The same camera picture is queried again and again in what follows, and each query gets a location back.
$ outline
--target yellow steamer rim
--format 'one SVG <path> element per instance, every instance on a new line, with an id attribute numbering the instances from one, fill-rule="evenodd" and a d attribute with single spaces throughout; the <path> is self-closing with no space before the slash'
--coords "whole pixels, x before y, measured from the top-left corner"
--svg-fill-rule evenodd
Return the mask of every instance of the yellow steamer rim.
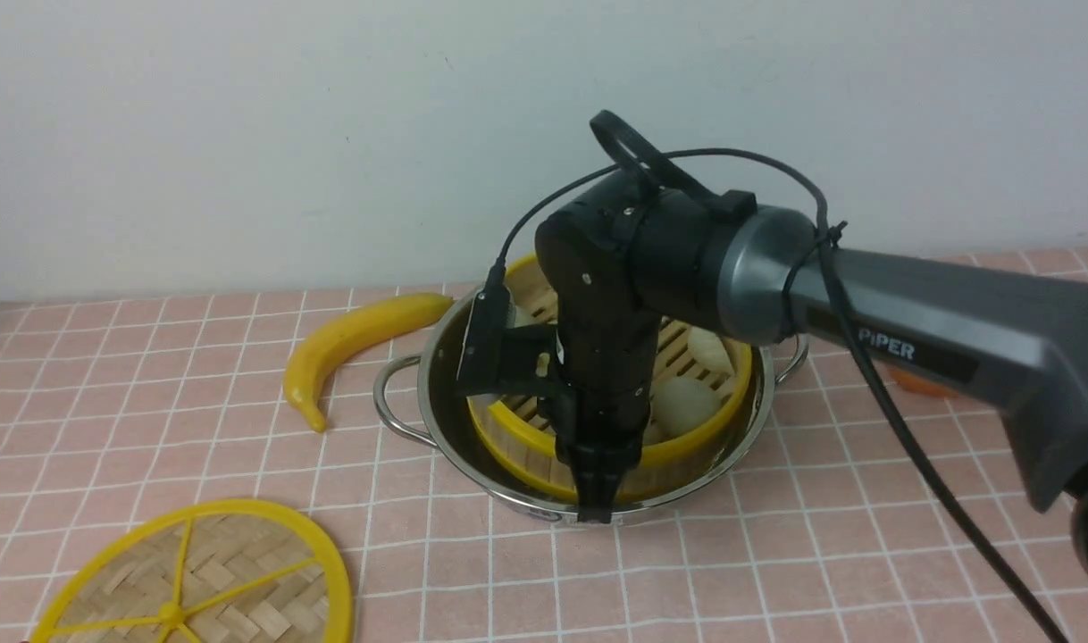
<path id="1" fill-rule="evenodd" d="M 33 643 L 348 643 L 345 562 L 316 522 L 214 500 L 145 522 L 78 571 Z"/>
<path id="2" fill-rule="evenodd" d="M 544 280 L 535 256 L 512 263 L 507 270 L 505 285 L 511 290 L 511 299 L 531 311 L 537 322 L 555 319 L 556 293 Z M 690 326 L 681 321 L 664 319 L 656 356 L 656 381 L 688 375 L 712 389 L 722 384 L 726 398 L 719 411 L 700 426 L 676 438 L 643 447 L 639 466 L 627 473 L 617 502 L 645 500 L 707 472 L 722 452 L 729 438 L 727 429 L 746 396 L 752 374 L 751 346 L 724 338 L 735 373 L 713 373 L 700 367 L 687 353 L 688 329 Z M 548 496 L 577 502 L 571 473 L 556 458 L 556 436 L 544 431 L 544 423 L 537 426 L 521 417 L 535 416 L 535 400 L 475 396 L 469 398 L 469 411 L 480 441 L 504 469 Z"/>

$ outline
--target white grid line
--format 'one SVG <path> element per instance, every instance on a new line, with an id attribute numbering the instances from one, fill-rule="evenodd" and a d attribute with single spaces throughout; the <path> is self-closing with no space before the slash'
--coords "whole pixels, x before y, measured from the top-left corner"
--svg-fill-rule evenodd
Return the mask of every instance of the white grid line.
<path id="1" fill-rule="evenodd" d="M 69 319 L 71 319 L 72 313 L 74 313 L 74 311 L 75 311 L 75 307 L 72 307 L 72 309 L 67 313 Z M 59 346 L 59 342 L 62 338 L 63 338 L 63 334 L 62 333 L 55 335 L 55 342 L 52 343 L 52 349 L 54 349 L 55 346 Z M 37 378 L 40 376 L 40 374 L 42 374 L 42 370 L 45 370 L 45 366 L 41 363 L 41 366 L 37 369 Z M 18 412 L 16 415 L 17 418 L 21 418 L 22 416 L 24 416 L 24 411 L 27 409 L 28 403 L 33 401 L 33 393 L 34 392 L 28 392 L 28 394 L 24 398 L 24 401 L 21 404 L 21 410 L 18 410 Z M 73 399 L 73 401 L 72 401 L 72 406 L 75 406 L 75 403 L 78 401 L 78 399 L 79 399 L 79 394 L 76 394 L 75 395 L 75 399 Z M 58 434 L 55 434 L 55 442 L 59 443 L 59 441 L 61 441 L 62 437 L 63 437 L 63 424 L 61 424 L 59 426 L 59 429 L 58 429 Z M 8 431 L 5 431 L 4 440 L 0 443 L 0 448 L 3 448 L 4 445 L 8 444 L 8 441 L 10 438 L 12 438 L 12 429 L 8 429 Z M 42 478 L 48 472 L 48 463 L 49 462 L 51 462 L 51 453 L 48 453 L 42 458 L 42 463 L 40 466 L 40 473 L 38 473 L 38 475 L 37 475 L 37 481 L 35 481 L 35 486 L 37 486 L 37 487 L 40 486 L 40 481 L 42 481 Z M 13 525 L 12 533 L 10 533 L 9 536 L 5 539 L 4 546 L 1 546 L 1 548 L 0 548 L 0 565 L 3 565 L 4 557 L 8 555 L 8 551 L 10 548 L 12 548 L 12 542 L 14 541 L 14 536 L 16 536 L 16 528 L 18 528 L 18 524 L 21 524 L 21 521 L 24 520 L 24 514 L 27 512 L 28 507 L 30 507 L 30 505 L 33 504 L 33 497 L 34 496 L 35 496 L 35 494 L 28 494 L 28 496 L 25 497 L 24 506 L 21 508 L 21 512 L 18 512 L 18 516 L 16 518 L 16 525 Z M 65 533 L 65 534 L 63 534 L 63 541 L 62 542 L 66 542 L 66 541 L 67 541 L 67 534 Z"/>
<path id="2" fill-rule="evenodd" d="M 830 400 L 827 399 L 826 405 L 829 406 L 829 404 Z M 774 418 L 774 423 L 777 424 L 778 420 L 776 411 L 774 411 L 774 408 L 770 408 L 769 412 L 771 418 Z M 830 410 L 830 417 L 831 419 L 833 418 L 833 410 Z M 781 440 L 780 437 L 780 440 L 778 440 L 778 443 L 781 444 L 781 453 L 783 453 L 783 457 L 786 458 L 786 463 L 788 466 L 791 465 L 790 448 L 786 446 L 786 441 Z M 790 483 L 794 485 L 794 494 L 796 494 L 798 496 L 799 508 L 804 509 L 804 511 L 801 512 L 802 522 L 804 522 L 804 524 L 806 525 L 806 536 L 809 536 L 811 539 L 811 546 L 813 546 L 814 548 L 814 557 L 817 559 L 818 570 L 821 571 L 821 583 L 826 588 L 827 597 L 830 598 L 830 608 L 833 610 L 834 620 L 838 621 L 838 631 L 841 632 L 841 639 L 843 641 L 849 641 L 850 632 L 846 631 L 846 623 L 841 618 L 841 610 L 838 610 L 838 598 L 834 596 L 833 583 L 830 582 L 830 571 L 826 569 L 826 559 L 821 557 L 821 547 L 818 546 L 818 539 L 814 534 L 814 525 L 811 524 L 811 516 L 808 512 L 805 512 L 806 497 L 805 494 L 802 494 L 802 485 L 798 483 L 798 473 L 793 471 L 793 469 L 790 469 Z M 747 546 L 751 545 L 750 533 L 746 534 L 746 544 Z M 918 641 L 919 640 L 920 640 L 920 632 L 918 632 Z"/>
<path id="3" fill-rule="evenodd" d="M 731 516 L 724 517 L 724 520 L 730 520 L 730 519 L 731 519 Z M 654 521 L 653 522 L 645 522 L 645 524 L 656 524 L 656 522 L 654 522 Z M 76 525 L 75 530 L 76 531 L 90 531 L 90 530 L 104 530 L 104 529 L 111 529 L 111 528 L 126 529 L 127 528 L 127 523 L 125 521 L 96 522 L 96 524 L 91 524 L 91 525 Z M 62 533 L 62 532 L 66 532 L 66 530 L 67 530 L 67 528 L 58 529 L 58 530 L 46 530 L 46 531 L 38 531 L 38 532 L 28 532 L 28 533 L 17 533 L 16 536 L 20 536 L 20 535 L 21 536 L 29 536 L 29 534 L 42 534 L 42 533 Z M 499 541 L 500 539 L 505 539 L 505 537 L 517 537 L 517 536 L 523 536 L 523 535 L 524 536 L 533 536 L 533 535 L 534 536 L 544 536 L 544 534 L 546 534 L 546 533 L 548 533 L 548 530 L 532 531 L 532 532 L 518 532 L 518 533 L 511 533 L 511 534 L 494 534 L 492 536 L 492 539 L 494 539 L 494 541 Z M 0 541 L 3 541 L 3 539 L 5 539 L 5 537 L 7 537 L 5 535 L 0 535 Z M 426 541 L 425 541 L 425 539 L 419 539 L 419 541 L 397 541 L 397 542 L 386 542 L 386 544 L 381 544 L 381 545 L 355 546 L 355 548 L 349 548 L 348 552 L 363 552 L 363 551 L 376 552 L 376 551 L 383 551 L 383 549 L 394 549 L 394 548 L 398 548 L 398 546 L 422 545 L 422 544 L 425 544 L 425 542 L 431 542 L 431 544 L 433 544 L 433 542 L 482 542 L 482 541 L 485 541 L 486 539 L 487 539 L 486 535 L 474 535 L 474 536 L 472 535 L 472 536 L 458 536 L 458 537 L 431 537 L 431 539 L 426 539 Z M 1054 542 L 1067 542 L 1067 541 L 1070 541 L 1070 537 L 1066 537 L 1066 536 L 1063 536 L 1063 537 L 1061 537 L 1061 536 L 1050 536 L 1050 537 L 1030 537 L 1030 539 L 1026 539 L 1025 541 L 998 541 L 996 544 L 999 545 L 999 546 L 1018 546 L 1018 545 L 1022 544 L 1022 542 L 1025 542 L 1025 544 L 1027 544 L 1027 545 L 1040 545 L 1040 544 L 1054 544 Z M 891 552 L 891 556 L 900 557 L 900 556 L 912 556 L 912 555 L 916 555 L 916 554 L 937 554 L 937 553 L 945 553 L 945 552 L 976 552 L 976 549 L 974 549 L 973 545 L 917 546 L 916 548 L 912 548 L 912 549 L 895 549 L 895 551 L 892 551 Z M 856 554 L 823 554 L 821 557 L 806 556 L 806 557 L 790 557 L 790 558 L 771 558 L 769 560 L 763 560 L 762 562 L 769 562 L 769 565 L 786 565 L 787 562 L 817 562 L 819 560 L 855 560 L 855 559 L 871 558 L 871 557 L 875 557 L 875 556 L 876 556 L 876 554 L 871 553 L 871 552 L 863 552 L 863 553 L 856 553 Z M 743 567 L 752 567 L 752 564 L 750 561 L 745 561 L 745 562 L 701 562 L 701 565 L 690 565 L 690 566 L 634 566 L 634 567 L 628 567 L 627 568 L 627 573 L 639 572 L 639 571 L 660 571 L 660 570 L 663 570 L 663 571 L 667 571 L 667 570 L 680 570 L 680 571 L 682 571 L 682 570 L 688 570 L 688 571 L 689 570 L 733 570 L 733 569 L 743 569 Z M 10 581 L 13 581 L 13 579 L 25 579 L 25 578 L 53 578 L 53 577 L 58 577 L 58 576 L 63 576 L 63 574 L 66 574 L 66 573 L 71 573 L 71 572 L 74 572 L 74 571 L 75 570 L 55 570 L 53 573 L 47 573 L 47 574 L 4 576 L 4 577 L 0 577 L 0 579 L 10 579 Z M 561 577 L 557 577 L 557 580 L 558 581 L 573 581 L 573 579 L 578 579 L 578 578 L 598 578 L 598 577 L 618 577 L 618 576 L 619 576 L 619 570 L 613 570 L 613 571 L 609 571 L 609 572 L 589 572 L 589 573 L 580 573 L 580 574 L 561 576 Z"/>
<path id="4" fill-rule="evenodd" d="M 307 306 L 307 294 L 304 292 L 302 299 L 298 302 L 298 313 L 294 321 L 294 336 L 298 336 L 298 326 L 302 324 L 302 308 L 305 308 L 306 306 Z M 242 364 L 243 353 L 246 353 L 246 347 L 244 347 L 240 351 L 238 351 L 238 363 L 240 364 Z M 230 399 L 231 395 L 226 394 L 226 398 Z M 267 460 L 270 459 L 270 446 L 271 444 L 273 444 L 274 441 L 274 428 L 277 424 L 277 412 L 282 409 L 282 404 L 283 404 L 282 396 L 279 396 L 279 398 L 274 403 L 274 412 L 272 412 L 270 418 L 270 426 L 267 426 L 267 436 L 265 436 L 267 444 L 263 445 L 262 447 L 262 462 L 258 465 L 258 477 L 255 480 L 255 493 L 262 493 L 262 475 L 263 473 L 267 472 Z"/>
<path id="5" fill-rule="evenodd" d="M 394 294 L 397 294 L 397 293 L 400 293 L 400 292 L 401 292 L 401 288 L 398 287 L 396 290 L 394 290 Z M 390 342 L 388 357 L 393 358 L 393 342 Z M 368 557 L 368 554 L 369 554 L 369 529 L 370 529 L 370 525 L 372 525 L 372 522 L 373 522 L 373 505 L 376 504 L 376 469 L 378 469 L 376 463 L 381 462 L 381 459 L 382 459 L 382 443 L 383 442 L 385 442 L 385 432 L 384 431 L 379 431 L 378 435 L 376 435 L 376 450 L 375 450 L 375 453 L 373 453 L 373 463 L 372 463 L 373 475 L 372 475 L 372 479 L 370 479 L 370 481 L 369 481 L 369 507 L 366 509 L 366 530 L 364 530 L 363 537 L 361 540 L 361 544 L 364 545 L 364 549 L 362 549 L 362 552 L 361 552 L 361 565 L 359 566 L 359 569 L 357 569 L 357 591 L 359 591 L 359 593 L 363 593 L 363 591 L 366 590 L 366 558 Z M 433 492 L 433 487 L 432 487 L 433 481 L 429 481 L 429 484 L 430 484 L 430 492 Z M 428 561 L 428 560 L 429 560 L 429 546 L 425 545 L 425 561 Z M 425 630 L 425 593 L 424 593 L 424 591 L 422 591 L 422 595 L 421 595 L 421 615 L 419 615 L 419 618 L 421 618 L 421 625 L 418 626 L 419 634 L 424 635 L 424 630 Z M 356 620 L 357 620 L 356 628 L 357 628 L 357 630 L 360 630 L 361 629 L 361 623 L 364 622 L 364 619 L 356 619 Z"/>
<path id="6" fill-rule="evenodd" d="M 208 298 L 207 300 L 207 310 L 205 311 L 205 317 L 202 318 L 201 324 L 198 324 L 198 334 L 196 335 L 196 343 L 200 341 L 200 338 L 202 337 L 202 332 L 207 329 L 206 313 L 210 312 L 210 305 L 212 305 L 212 301 L 213 297 Z M 164 304 L 163 310 L 165 309 L 168 309 L 168 305 Z M 163 452 L 163 445 L 168 444 L 168 432 L 172 430 L 172 420 L 175 419 L 175 407 L 177 406 L 177 404 L 180 404 L 180 397 L 181 395 L 183 395 L 183 389 L 186 386 L 186 376 L 189 373 L 190 366 L 193 363 L 194 363 L 194 350 L 191 350 L 190 355 L 187 356 L 187 362 L 183 369 L 183 376 L 180 378 L 180 386 L 175 386 L 175 395 L 172 396 L 172 406 L 170 406 L 170 410 L 168 411 L 168 419 L 163 422 L 163 431 L 159 435 L 159 443 L 156 444 L 154 455 L 152 455 L 151 457 L 151 465 L 148 466 L 147 475 L 144 477 L 143 483 L 139 485 L 139 492 L 135 495 L 135 502 L 132 504 L 132 516 L 127 520 L 128 529 L 131 529 L 131 525 L 136 524 L 136 522 L 139 522 L 139 520 L 137 520 L 137 516 L 139 516 L 139 505 L 143 502 L 143 494 L 147 492 L 147 482 L 151 480 L 151 473 L 156 471 L 156 465 L 159 462 L 159 456 Z M 210 449 L 208 449 L 207 452 L 207 459 L 210 460 Z M 196 502 L 198 500 L 197 491 L 196 491 L 196 496 L 194 496 L 194 500 Z"/>
<path id="7" fill-rule="evenodd" d="M 751 546 L 751 533 L 746 530 L 746 514 L 743 512 L 743 504 L 741 504 L 739 497 L 739 485 L 735 484 L 733 472 L 727 473 L 727 480 L 729 481 L 729 485 L 731 485 L 731 495 L 735 497 L 735 514 L 737 518 L 739 518 L 739 529 L 743 532 L 743 546 L 746 546 L 746 566 L 750 567 L 751 573 L 755 577 L 755 589 L 757 590 L 757 595 L 759 595 L 759 609 L 762 610 L 762 618 L 766 620 L 766 635 L 770 639 L 770 643 L 774 643 L 776 642 L 776 638 L 774 638 L 774 626 L 770 626 L 770 607 L 766 604 L 766 591 L 764 590 L 764 585 L 762 585 L 762 576 L 759 574 L 759 569 L 757 569 L 755 549 Z"/>
<path id="8" fill-rule="evenodd" d="M 163 317 L 163 310 L 165 308 L 168 308 L 168 302 L 166 301 L 164 301 L 162 305 L 160 305 L 160 307 L 159 307 L 159 317 L 157 317 L 156 321 L 160 321 L 160 319 L 162 319 L 162 317 Z M 151 336 L 148 337 L 148 343 L 151 342 L 151 341 L 154 341 L 154 337 L 156 337 L 156 331 L 151 330 Z M 104 342 L 107 341 L 107 335 L 104 335 L 103 341 Z M 135 367 L 135 374 L 132 375 L 132 385 L 127 387 L 126 394 L 123 395 L 123 403 L 120 406 L 120 411 L 126 410 L 126 408 L 127 408 L 127 400 L 132 399 L 132 391 L 135 389 L 136 378 L 139 376 L 139 371 L 143 370 L 143 363 L 145 361 L 147 361 L 147 354 L 143 354 L 143 356 L 139 358 L 139 362 Z M 62 428 L 61 428 L 61 435 L 59 435 L 58 438 L 55 438 L 55 442 L 59 443 L 59 441 L 61 441 L 61 440 L 62 440 Z M 108 447 L 110 447 L 111 444 L 112 444 L 112 441 L 114 441 L 114 440 L 115 440 L 115 428 L 114 428 L 114 423 L 112 423 L 112 430 L 108 433 L 108 440 L 107 440 L 107 442 L 103 443 L 103 448 L 107 449 Z M 67 549 L 67 541 L 70 541 L 70 539 L 72 537 L 72 530 L 75 528 L 76 522 L 79 521 L 79 516 L 83 516 L 83 509 L 84 509 L 84 507 L 87 507 L 87 498 L 91 495 L 91 487 L 96 484 L 96 480 L 99 478 L 99 471 L 100 471 L 100 468 L 102 468 L 104 456 L 107 456 L 107 455 L 104 455 L 104 453 L 102 453 L 96 459 L 96 468 L 95 468 L 95 471 L 91 471 L 91 480 L 87 482 L 87 489 L 84 490 L 84 492 L 83 492 L 83 497 L 82 497 L 82 499 L 79 499 L 79 506 L 76 507 L 75 512 L 72 516 L 72 521 L 69 524 L 69 531 L 67 531 L 67 533 L 63 534 L 63 541 L 61 542 L 61 544 L 59 544 L 59 552 L 55 553 L 55 561 L 52 565 L 52 573 L 59 571 L 59 567 L 61 566 L 61 564 L 63 561 L 63 552 L 66 552 L 66 549 Z M 51 585 L 52 585 L 52 578 L 49 578 L 47 584 L 45 585 L 45 591 L 42 591 L 41 604 L 44 606 L 48 603 L 48 601 L 50 598 L 49 594 L 51 593 Z"/>
<path id="9" fill-rule="evenodd" d="M 627 628 L 627 643 L 632 643 L 634 634 L 631 631 L 631 606 L 629 604 L 631 602 L 627 599 L 627 578 L 622 573 L 625 566 L 622 566 L 622 542 L 619 539 L 619 525 L 611 525 L 611 535 L 615 539 L 615 545 L 617 545 L 617 573 L 619 574 L 619 597 L 622 598 L 622 625 Z"/>
<path id="10" fill-rule="evenodd" d="M 821 384 L 823 383 L 821 374 L 818 373 L 817 367 L 815 366 L 814 362 L 811 362 L 809 369 L 814 373 L 814 381 L 816 381 L 818 384 Z M 834 435 L 838 436 L 838 444 L 841 445 L 842 453 L 845 453 L 846 463 L 850 465 L 850 472 L 851 475 L 853 477 L 854 484 L 857 485 L 857 491 L 862 495 L 862 505 L 866 506 L 866 516 L 870 518 L 870 525 L 871 528 L 874 528 L 874 533 L 876 534 L 876 537 L 878 537 L 878 546 L 881 549 L 881 554 L 886 559 L 886 568 L 890 570 L 890 576 L 894 581 L 894 586 L 898 589 L 898 595 L 901 596 L 902 602 L 908 602 L 908 594 L 906 594 L 905 588 L 901 581 L 901 576 L 898 573 L 898 570 L 894 567 L 894 561 L 892 560 L 892 557 L 890 557 L 890 548 L 888 548 L 886 544 L 885 534 L 881 533 L 881 525 L 878 524 L 878 517 L 876 517 L 874 514 L 874 505 L 871 505 L 870 503 L 870 494 L 869 492 L 866 491 L 866 485 L 862 483 L 862 474 L 858 472 L 857 466 L 854 463 L 854 455 L 853 453 L 850 452 L 850 447 L 846 444 L 846 436 L 842 435 L 841 428 L 838 426 L 837 424 L 838 416 L 834 415 L 833 406 L 831 406 L 830 404 L 830 397 L 826 394 L 826 392 L 821 392 L 821 399 L 823 403 L 826 404 L 826 409 L 830 412 L 830 419 L 834 421 Z M 886 424 L 886 428 L 892 431 L 892 429 L 888 426 L 888 423 Z M 786 441 L 781 442 L 783 442 L 783 448 L 786 448 Z M 814 539 L 814 529 L 813 525 L 809 524 L 809 516 L 806 516 L 806 525 L 809 527 L 811 537 Z M 819 555 L 821 554 L 821 551 L 816 549 L 815 552 L 817 552 Z M 906 607 L 906 610 L 908 611 L 908 619 L 911 619 L 911 623 L 913 626 L 913 632 L 915 632 L 916 639 L 920 643 L 924 643 L 925 634 L 920 632 L 920 626 L 918 622 L 916 622 L 916 615 L 913 614 L 913 610 L 908 609 L 908 607 Z M 841 623 L 841 631 L 843 638 L 846 639 L 850 638 L 850 635 L 846 634 L 845 622 L 841 622 L 841 619 L 839 619 L 839 623 Z"/>
<path id="11" fill-rule="evenodd" d="M 547 581 L 518 581 L 521 585 L 536 585 L 536 583 L 547 582 Z M 433 593 L 450 593 L 450 591 L 469 591 L 469 590 L 480 590 L 483 585 L 463 585 L 458 586 L 458 589 L 450 590 L 437 590 L 432 589 Z M 391 597 L 391 595 L 406 595 L 412 594 L 415 591 L 401 591 L 401 593 L 383 593 L 383 594 L 369 594 L 367 597 L 378 598 L 378 597 Z M 1055 597 L 1055 595 L 1084 595 L 1088 594 L 1088 591 L 1078 590 L 1058 590 L 1050 591 L 1047 593 L 1047 597 Z M 986 594 L 979 595 L 978 598 L 985 601 L 996 601 L 1001 598 L 1009 598 L 1012 594 Z M 912 606 L 960 606 L 961 604 L 967 603 L 967 598 L 934 598 L 925 601 L 913 601 Z M 848 606 L 841 607 L 841 614 L 855 614 L 855 611 L 868 611 L 868 610 L 883 610 L 890 609 L 890 607 L 901 607 L 902 603 L 871 603 L 868 606 Z M 833 610 L 789 610 L 789 611 L 776 611 L 772 617 L 815 617 L 815 616 L 829 616 L 832 615 Z M 756 621 L 765 619 L 763 615 L 744 615 L 735 617 L 701 617 L 700 622 L 710 623 L 710 622 L 741 622 L 741 621 Z M 634 627 L 643 626 L 658 626 L 658 623 L 671 622 L 671 623 L 691 623 L 691 619 L 687 618 L 654 618 L 638 621 Z M 4 622 L 0 623 L 0 630 L 9 630 L 9 628 L 22 628 L 22 627 L 33 627 L 34 623 L 29 622 Z M 593 627 L 580 627 L 570 628 L 570 630 L 554 630 L 554 631 L 531 631 L 523 632 L 523 634 L 510 634 L 500 635 L 498 641 L 516 641 L 520 639 L 535 639 L 539 635 L 565 635 L 565 634 L 594 634 L 594 632 L 602 631 L 618 631 L 622 630 L 622 626 L 593 626 Z M 482 643 L 489 641 L 487 639 L 459 639 L 455 640 L 455 643 Z"/>
<path id="12" fill-rule="evenodd" d="M 250 308 L 250 312 L 251 313 L 257 312 L 257 310 L 258 310 L 258 302 L 261 299 L 262 299 L 262 296 L 255 297 L 254 305 Z M 251 318 L 251 320 L 249 322 L 247 322 L 247 330 L 246 330 L 245 334 L 242 335 L 243 337 L 246 337 L 247 335 L 250 334 L 250 329 L 251 329 L 252 325 L 254 325 L 254 319 Z M 242 354 L 243 354 L 243 350 L 238 350 L 238 358 L 237 358 L 237 361 L 235 361 L 235 363 L 234 363 L 234 370 L 235 371 L 237 371 L 238 370 L 238 366 L 242 364 Z M 221 432 L 222 432 L 222 420 L 226 419 L 226 409 L 230 408 L 227 401 L 231 399 L 231 394 L 234 392 L 234 382 L 235 381 L 237 381 L 237 375 L 232 375 L 231 376 L 231 383 L 227 384 L 227 386 L 226 386 L 226 398 L 224 400 L 222 400 L 222 403 L 224 403 L 224 404 L 222 404 L 222 410 L 218 412 L 218 425 L 214 426 L 214 435 L 212 437 L 212 446 L 210 446 L 210 452 L 207 453 L 207 462 L 203 463 L 203 466 L 202 466 L 201 480 L 198 481 L 198 486 L 196 487 L 196 492 L 194 492 L 194 496 L 196 497 L 196 499 L 198 502 L 202 500 L 202 487 L 206 484 L 207 473 L 210 472 L 210 463 L 212 463 L 212 460 L 214 459 L 214 449 L 218 448 L 218 441 L 219 441 L 218 435 L 221 434 Z M 274 417 L 277 418 L 277 407 L 274 408 Z M 258 493 L 258 481 L 255 481 L 255 493 Z"/>
<path id="13" fill-rule="evenodd" d="M 680 511 L 676 509 L 676 530 L 679 532 L 679 553 L 683 557 L 683 566 L 691 564 L 687 559 L 687 533 L 683 533 L 683 521 L 680 520 Z M 703 643 L 703 625 L 698 621 L 698 599 L 695 597 L 695 579 L 691 573 L 687 573 L 687 595 L 691 598 L 691 617 L 695 619 L 695 638 L 698 643 Z"/>

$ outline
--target woven bamboo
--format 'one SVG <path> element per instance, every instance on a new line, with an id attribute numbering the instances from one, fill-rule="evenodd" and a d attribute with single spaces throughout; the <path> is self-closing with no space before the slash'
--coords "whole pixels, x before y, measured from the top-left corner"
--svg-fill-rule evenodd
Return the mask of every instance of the woven bamboo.
<path id="1" fill-rule="evenodd" d="M 95 627 L 159 620 L 161 608 L 173 598 L 180 556 L 180 606 L 189 615 L 185 627 L 199 641 L 323 641 L 326 578 L 310 545 L 286 525 L 247 514 L 193 518 L 128 546 L 84 583 L 55 623 L 62 634 L 51 641 L 188 643 L 181 628 L 168 623 Z M 164 630 L 169 635 L 161 639 Z"/>
<path id="2" fill-rule="evenodd" d="M 508 270 L 505 285 L 510 290 L 512 300 L 531 313 L 536 322 L 556 321 L 556 293 L 545 281 L 540 264 L 531 257 Z M 735 375 L 708 371 L 687 349 L 690 330 L 691 326 L 681 321 L 663 319 L 654 382 L 657 384 L 673 376 L 702 381 L 719 396 L 722 404 L 720 416 L 729 419 L 745 392 L 749 373 L 740 373 L 739 369 L 749 367 L 749 359 L 741 359 L 749 358 L 749 347 L 724 341 L 728 357 L 735 367 Z M 492 406 L 491 400 L 482 398 L 471 399 L 470 403 L 478 435 L 512 475 L 533 487 L 552 493 L 553 496 L 566 500 L 576 499 L 571 472 L 556 459 L 555 432 L 548 426 L 547 420 L 536 412 L 535 397 L 505 396 L 495 406 Z M 707 422 L 692 432 L 695 435 L 688 434 L 643 448 L 643 460 L 622 481 L 618 500 L 642 500 L 657 496 L 687 484 L 707 471 L 731 436 L 730 431 L 725 431 L 725 424 L 726 422 Z"/>

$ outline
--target steamer basket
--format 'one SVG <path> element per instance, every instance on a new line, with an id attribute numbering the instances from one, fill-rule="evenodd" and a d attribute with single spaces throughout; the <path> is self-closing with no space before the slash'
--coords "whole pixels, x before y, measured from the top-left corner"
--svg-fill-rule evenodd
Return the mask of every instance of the steamer basket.
<path id="1" fill-rule="evenodd" d="M 393 359 L 384 366 L 373 382 L 373 407 L 390 431 L 443 453 L 447 462 L 482 486 L 498 504 L 537 520 L 581 524 L 578 520 L 578 507 L 573 502 L 559 499 L 524 484 L 497 462 L 480 441 L 467 399 L 457 394 L 456 373 L 461 363 L 463 334 L 469 325 L 471 301 L 477 293 L 479 288 L 453 305 L 434 326 L 422 354 Z M 694 480 L 658 496 L 647 497 L 645 500 L 619 500 L 613 508 L 613 521 L 619 524 L 662 517 L 663 508 L 667 505 L 719 480 L 739 462 L 751 445 L 755 444 L 766 423 L 777 384 L 784 382 L 806 360 L 806 337 L 799 335 L 796 339 L 796 350 L 789 366 L 777 374 L 768 347 L 751 350 L 750 383 L 744 401 L 737 408 L 735 416 L 724 434 L 727 435 L 724 447 L 710 468 Z M 410 426 L 398 419 L 385 396 L 390 378 L 410 367 L 419 367 L 417 403 L 424 426 Z"/>
<path id="2" fill-rule="evenodd" d="M 511 299 L 536 322 L 555 322 L 556 293 L 535 257 L 523 257 L 508 269 L 505 285 Z M 751 347 L 724 341 L 733 374 L 703 369 L 687 349 L 691 326 L 664 318 L 659 330 L 654 382 L 673 376 L 703 382 L 720 399 L 719 411 L 682 436 L 643 447 L 641 463 L 625 477 L 619 500 L 645 500 L 687 484 L 707 471 L 722 452 L 731 419 L 751 380 Z M 536 398 L 477 396 L 469 400 L 471 418 L 484 447 L 518 480 L 562 500 L 577 500 L 571 471 L 556 458 L 556 434 L 536 412 Z"/>

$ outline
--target banana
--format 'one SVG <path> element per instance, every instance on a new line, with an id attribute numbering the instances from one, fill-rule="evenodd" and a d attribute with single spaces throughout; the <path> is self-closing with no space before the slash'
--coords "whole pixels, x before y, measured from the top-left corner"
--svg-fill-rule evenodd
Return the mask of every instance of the banana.
<path id="1" fill-rule="evenodd" d="M 286 403 L 305 416 L 313 431 L 325 431 L 326 415 L 318 407 L 318 398 L 333 371 L 370 346 L 433 324 L 450 306 L 453 297 L 415 293 L 375 301 L 327 321 L 290 355 L 282 375 Z"/>

